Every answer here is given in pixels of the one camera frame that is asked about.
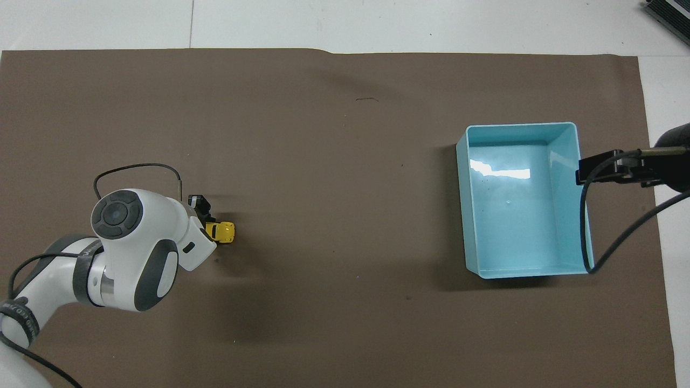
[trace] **circular button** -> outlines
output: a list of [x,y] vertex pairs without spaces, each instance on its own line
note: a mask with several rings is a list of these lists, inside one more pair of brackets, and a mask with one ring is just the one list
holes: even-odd
[[103,220],[109,225],[118,225],[127,218],[127,206],[115,202],[106,206],[103,211]]

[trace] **cable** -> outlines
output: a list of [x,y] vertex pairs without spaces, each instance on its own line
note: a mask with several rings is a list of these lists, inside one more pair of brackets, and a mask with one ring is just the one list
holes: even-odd
[[[78,258],[79,254],[78,253],[65,253],[65,252],[49,252],[49,253],[42,253],[40,255],[36,255],[23,263],[21,263],[17,269],[15,269],[12,272],[12,275],[10,275],[10,281],[8,283],[8,298],[9,299],[15,299],[17,297],[17,293],[14,291],[14,280],[17,278],[17,274],[24,269],[25,266],[31,264],[32,262],[36,260],[40,260],[43,258],[51,258],[54,256],[60,256],[63,258]],[[55,372],[56,374],[60,375],[60,377],[64,378],[67,380],[71,385],[74,387],[81,388],[81,385],[74,379],[72,376],[68,375],[67,372],[63,371],[62,369],[56,367],[54,364],[52,364],[50,361],[46,360],[45,358],[42,358],[41,356],[37,355],[36,353],[32,352],[29,349],[24,349],[23,347],[19,346],[17,343],[13,342],[11,339],[5,337],[5,335],[0,331],[0,341],[2,341],[3,344],[9,346],[10,348],[18,351],[19,353],[22,353],[23,355],[31,358],[32,360],[38,362],[39,364],[43,365],[44,367],[50,369],[51,371]]]
[[177,178],[177,190],[179,191],[179,201],[183,202],[182,201],[182,178],[180,178],[177,170],[175,170],[173,167],[171,167],[167,164],[162,164],[162,163],[131,164],[129,166],[122,166],[122,167],[114,168],[112,170],[106,171],[105,173],[99,174],[95,179],[93,179],[93,191],[96,193],[96,197],[99,200],[101,199],[101,193],[98,192],[98,180],[101,179],[102,177],[104,177],[108,174],[116,173],[117,171],[128,170],[129,168],[149,167],[149,166],[167,168],[168,170],[172,171],[175,174],[175,177]]
[[15,299],[17,297],[17,293],[14,292],[14,279],[17,277],[17,274],[24,269],[25,266],[31,264],[31,262],[34,262],[39,259],[44,259],[44,258],[51,258],[53,256],[61,256],[64,258],[78,258],[79,254],[78,253],[64,253],[64,252],[49,252],[49,253],[41,253],[40,255],[35,255],[34,257],[26,260],[25,262],[21,263],[17,269],[15,269],[12,272],[12,275],[10,275],[10,282],[7,285],[7,295],[8,298],[10,299]]
[[11,339],[5,337],[5,334],[0,331],[0,341],[2,341],[3,344],[9,346],[10,348],[18,351],[19,353],[22,353],[23,355],[29,357],[30,359],[38,362],[39,364],[43,365],[44,367],[50,369],[51,371],[55,372],[56,374],[60,375],[60,377],[64,378],[67,380],[72,386],[76,388],[81,388],[81,385],[74,379],[72,376],[68,375],[67,372],[64,370],[56,367],[53,363],[50,361],[46,360],[45,358],[39,356],[38,354],[32,352],[29,349],[24,349],[23,347],[17,345],[14,343]]
[[602,257],[599,259],[599,261],[594,263],[594,266],[589,265],[589,255],[587,253],[587,238],[586,238],[586,220],[585,220],[585,206],[587,202],[587,191],[589,189],[589,185],[592,184],[594,179],[596,178],[599,173],[601,173],[606,167],[609,166],[609,164],[612,164],[616,162],[619,159],[623,159],[625,157],[639,157],[641,156],[642,151],[641,150],[634,150],[634,151],[627,151],[623,153],[619,153],[615,156],[610,157],[609,159],[604,160],[601,162],[599,165],[597,165],[587,176],[587,179],[584,182],[584,186],[582,187],[582,194],[580,194],[580,248],[582,249],[582,260],[584,261],[584,267],[587,269],[588,273],[596,273],[599,271],[604,265],[604,263],[611,257],[613,252],[635,231],[637,228],[642,226],[645,222],[649,221],[652,217],[660,213],[661,211],[665,210],[666,208],[669,208],[670,206],[673,206],[674,204],[677,204],[678,202],[690,197],[690,191],[685,191],[684,193],[681,193],[670,200],[667,200],[666,202],[659,204],[658,206],[655,206],[653,209],[650,211],[646,212],[642,217],[638,218],[632,225],[628,226],[627,229],[623,231],[611,244],[611,246],[604,252]]

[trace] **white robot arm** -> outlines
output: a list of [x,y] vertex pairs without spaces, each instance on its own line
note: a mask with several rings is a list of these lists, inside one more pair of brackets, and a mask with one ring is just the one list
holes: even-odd
[[[68,303],[148,310],[170,291],[178,264],[192,271],[216,248],[194,209],[146,190],[104,196],[91,224],[98,237],[68,235],[56,241],[46,252],[58,254],[41,258],[27,279],[10,290],[0,306],[7,340],[28,347],[57,308]],[[49,387],[3,342],[0,386]]]

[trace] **black cable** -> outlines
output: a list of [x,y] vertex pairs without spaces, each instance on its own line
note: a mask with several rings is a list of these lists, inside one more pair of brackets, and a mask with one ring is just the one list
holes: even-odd
[[10,348],[18,351],[19,353],[22,353],[23,355],[29,357],[30,359],[38,362],[39,364],[43,365],[44,367],[46,367],[48,369],[50,369],[51,371],[55,372],[56,374],[59,374],[60,377],[67,380],[72,386],[74,386],[76,388],[81,388],[81,385],[74,378],[72,378],[72,376],[68,375],[67,372],[56,367],[50,361],[48,361],[45,358],[39,356],[38,354],[32,352],[31,350],[24,349],[23,347],[17,345],[11,339],[5,337],[5,334],[3,334],[2,331],[0,331],[0,341],[2,341],[3,344],[9,346]]
[[655,206],[653,209],[650,211],[646,212],[642,217],[638,218],[632,225],[628,226],[627,229],[623,231],[611,244],[611,246],[604,252],[602,257],[599,259],[599,261],[594,263],[594,266],[589,265],[589,255],[587,253],[587,237],[586,237],[586,220],[585,220],[585,206],[587,202],[587,191],[589,189],[589,185],[592,184],[594,179],[596,178],[599,173],[601,173],[606,167],[609,166],[609,164],[612,164],[619,159],[623,159],[625,157],[634,157],[637,158],[641,156],[642,151],[640,150],[634,150],[634,151],[627,151],[624,153],[619,153],[615,156],[610,157],[609,159],[604,160],[601,162],[599,165],[597,165],[587,176],[587,179],[584,182],[584,186],[582,187],[582,194],[580,194],[580,248],[582,249],[582,260],[584,261],[584,267],[587,269],[588,273],[596,273],[599,271],[604,265],[604,263],[611,257],[613,252],[635,231],[637,228],[642,226],[645,222],[649,221],[652,217],[660,213],[661,211],[665,210],[666,208],[669,208],[670,206],[673,206],[674,204],[677,204],[678,202],[690,197],[690,191],[686,191],[684,193],[681,193],[670,200],[667,200],[666,202],[659,204],[658,206]]
[[173,167],[171,167],[167,164],[162,164],[162,163],[131,164],[129,166],[122,166],[122,167],[114,168],[112,170],[106,171],[105,173],[99,174],[95,179],[93,179],[93,191],[96,193],[96,197],[98,197],[99,200],[101,199],[101,193],[98,192],[98,180],[101,179],[102,177],[104,177],[108,174],[116,173],[117,171],[128,170],[129,168],[149,167],[149,166],[167,168],[168,170],[172,171],[175,174],[175,177],[177,178],[177,190],[179,191],[179,201],[183,202],[182,201],[182,178],[180,178],[177,170],[175,170]]
[[44,258],[51,258],[53,256],[61,256],[64,258],[78,258],[79,254],[78,253],[64,253],[64,252],[49,252],[49,253],[41,253],[40,255],[35,255],[34,257],[26,260],[25,262],[21,263],[17,269],[15,269],[12,272],[12,275],[10,275],[10,282],[7,285],[7,295],[9,299],[15,299],[17,297],[17,293],[14,292],[14,279],[17,277],[17,274],[24,269],[25,266],[31,264],[31,262],[34,262],[39,259],[44,259]]

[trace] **black strap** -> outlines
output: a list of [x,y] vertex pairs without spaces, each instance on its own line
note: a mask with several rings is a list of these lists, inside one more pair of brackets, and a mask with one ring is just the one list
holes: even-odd
[[96,307],[102,307],[95,304],[88,295],[88,273],[91,271],[93,259],[98,254],[103,252],[103,244],[101,240],[96,240],[84,248],[75,262],[75,272],[72,274],[72,290],[80,303],[91,304]]
[[19,326],[26,334],[26,338],[29,339],[29,345],[31,345],[31,342],[34,342],[41,329],[34,313],[26,306],[28,301],[29,299],[24,296],[17,299],[3,300],[2,305],[0,305],[0,313],[19,323]]

